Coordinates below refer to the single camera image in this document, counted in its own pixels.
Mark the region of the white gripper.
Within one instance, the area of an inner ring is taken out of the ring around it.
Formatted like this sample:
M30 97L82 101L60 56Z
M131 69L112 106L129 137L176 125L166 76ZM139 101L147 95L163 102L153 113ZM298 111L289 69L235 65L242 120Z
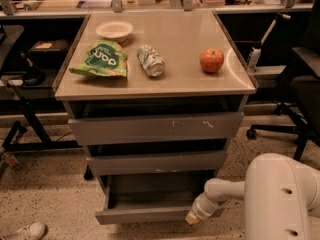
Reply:
M193 202L190 211L185 217L185 221L194 225L200 221L209 219L216 211L224 208L231 198L222 195L200 194Z

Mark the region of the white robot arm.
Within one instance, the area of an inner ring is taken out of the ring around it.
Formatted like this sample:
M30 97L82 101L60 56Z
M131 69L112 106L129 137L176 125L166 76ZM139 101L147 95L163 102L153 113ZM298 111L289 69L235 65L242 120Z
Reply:
M243 181L208 180L185 220L206 220L233 199L244 202L246 240L312 240L309 218L320 217L320 171L277 153L259 155Z

